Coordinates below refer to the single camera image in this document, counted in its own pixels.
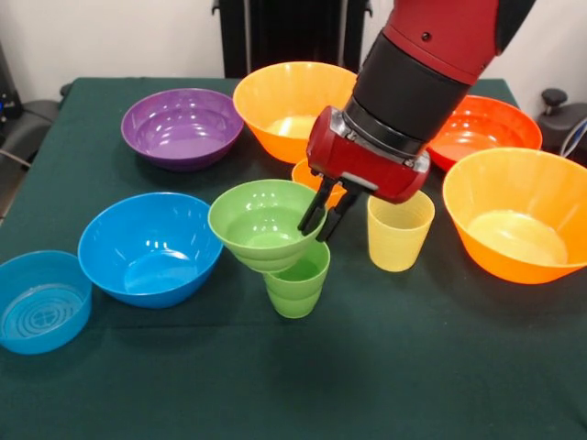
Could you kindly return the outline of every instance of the black knob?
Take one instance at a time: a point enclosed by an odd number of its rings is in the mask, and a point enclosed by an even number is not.
[[[558,107],[566,103],[569,97],[561,89],[547,89],[542,92],[542,99],[548,107]]]

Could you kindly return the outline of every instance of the yellow cup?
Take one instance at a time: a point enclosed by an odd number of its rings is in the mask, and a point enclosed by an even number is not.
[[[434,203],[418,191],[410,200],[392,204],[370,197],[367,202],[369,256],[380,269],[410,269],[434,219]]]

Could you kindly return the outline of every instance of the cable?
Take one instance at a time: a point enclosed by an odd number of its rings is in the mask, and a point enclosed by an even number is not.
[[[567,135],[562,146],[560,147],[560,155],[567,158],[579,146],[582,139],[587,134],[587,116],[584,117],[579,124],[577,124]]]
[[[23,167],[30,168],[30,166],[31,166],[30,163],[28,163],[26,160],[22,160],[19,156],[15,156],[14,154],[9,153],[8,151],[4,151],[1,148],[0,148],[0,155],[6,156],[7,158],[10,158],[12,160],[15,160],[16,162],[18,162]]]

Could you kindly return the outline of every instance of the table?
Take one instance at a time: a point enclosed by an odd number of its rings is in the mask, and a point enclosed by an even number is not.
[[[231,94],[236,81],[77,80],[0,227],[0,261],[75,252],[87,223],[136,193],[212,203],[259,178],[289,178],[245,129],[217,165],[158,170],[120,136],[138,99],[174,87]],[[472,91],[514,102],[503,81]],[[0,351],[2,439],[578,439],[587,435],[587,272],[548,285],[498,280],[467,256],[433,170],[437,217],[406,272],[369,261],[365,198],[330,246],[307,318],[272,309],[260,274],[225,250],[188,302],[152,311],[94,289],[70,344],[38,357]]]

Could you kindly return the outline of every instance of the purple bowl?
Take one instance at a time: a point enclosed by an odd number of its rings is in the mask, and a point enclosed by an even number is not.
[[[242,127],[229,96],[206,89],[173,89],[130,107],[121,131],[129,146],[154,165],[196,171],[222,159]]]

